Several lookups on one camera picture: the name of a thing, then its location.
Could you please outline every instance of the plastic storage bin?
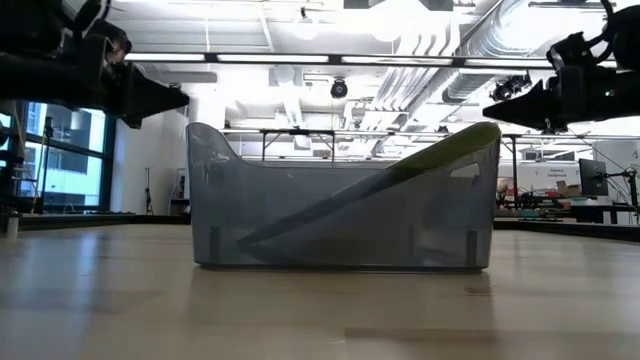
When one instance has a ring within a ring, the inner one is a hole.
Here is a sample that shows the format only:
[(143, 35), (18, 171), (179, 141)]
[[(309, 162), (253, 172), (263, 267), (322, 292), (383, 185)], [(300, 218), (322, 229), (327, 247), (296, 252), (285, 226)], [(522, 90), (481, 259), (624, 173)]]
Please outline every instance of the plastic storage bin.
[(387, 169), (269, 167), (187, 127), (195, 262), (478, 270), (489, 265), (500, 132), (474, 125)]

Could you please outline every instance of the security camera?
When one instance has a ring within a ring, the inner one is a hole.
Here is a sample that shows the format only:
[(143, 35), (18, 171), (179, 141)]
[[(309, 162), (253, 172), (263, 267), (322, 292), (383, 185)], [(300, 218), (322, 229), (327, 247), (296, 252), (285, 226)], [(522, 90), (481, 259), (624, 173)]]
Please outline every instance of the security camera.
[(331, 97), (334, 99), (342, 99), (347, 96), (347, 92), (349, 89), (347, 88), (347, 84), (344, 82), (344, 79), (335, 79), (333, 81), (333, 85), (331, 85)]

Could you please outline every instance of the computer monitor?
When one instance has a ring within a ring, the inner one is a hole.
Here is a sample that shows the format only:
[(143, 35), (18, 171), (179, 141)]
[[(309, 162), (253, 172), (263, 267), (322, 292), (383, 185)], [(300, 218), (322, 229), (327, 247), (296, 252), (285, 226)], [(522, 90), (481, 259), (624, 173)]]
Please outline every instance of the computer monitor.
[(609, 183), (603, 176), (607, 164), (602, 161), (580, 159), (580, 182), (584, 196), (609, 196)]

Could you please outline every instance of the window frame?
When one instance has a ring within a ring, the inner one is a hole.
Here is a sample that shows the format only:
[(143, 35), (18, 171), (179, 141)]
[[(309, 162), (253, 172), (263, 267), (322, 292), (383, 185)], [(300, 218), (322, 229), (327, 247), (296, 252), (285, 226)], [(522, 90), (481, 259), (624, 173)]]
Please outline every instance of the window frame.
[[(18, 122), (15, 119), (12, 119), (11, 122), (11, 132), (17, 135), (18, 131), (22, 133), (23, 139), (26, 142), (34, 142), (34, 143), (42, 143), (42, 134), (36, 135), (29, 133), (27, 131), (27, 114), (29, 103), (37, 102), (37, 101), (18, 101), (16, 114), (20, 119), (20, 129), (18, 129)], [(60, 149), (64, 151), (68, 151), (75, 154), (86, 155), (89, 157), (95, 157), (102, 160), (102, 172), (100, 174), (100, 195), (98, 200), (98, 205), (79, 205), (74, 206), (73, 208), (76, 211), (109, 211), (111, 210), (111, 184), (112, 184), (112, 175), (113, 175), (113, 152), (115, 145), (115, 132), (116, 132), (116, 122), (117, 118), (109, 116), (105, 114), (105, 129), (104, 129), (104, 146), (103, 151), (95, 151), (90, 150), (88, 148), (83, 148), (78, 145), (74, 145), (67, 142), (62, 142), (59, 140), (50, 140), (50, 146), (53, 149)], [(11, 136), (9, 139), (9, 151), (14, 153), (19, 153), (20, 144), (18, 143), (17, 136)], [(21, 185), (18, 182), (16, 184), (16, 191), (20, 189)], [(62, 213), (64, 210), (69, 209), (68, 205), (47, 205), (44, 204), (45, 212), (52, 213)]]

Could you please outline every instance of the wooden table surface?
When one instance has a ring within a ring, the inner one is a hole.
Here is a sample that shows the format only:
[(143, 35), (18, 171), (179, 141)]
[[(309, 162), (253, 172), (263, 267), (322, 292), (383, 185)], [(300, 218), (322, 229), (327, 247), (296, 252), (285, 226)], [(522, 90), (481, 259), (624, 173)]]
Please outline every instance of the wooden table surface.
[(0, 245), (0, 359), (639, 359), (640, 247), (497, 231), (480, 275), (212, 272), (188, 226)]

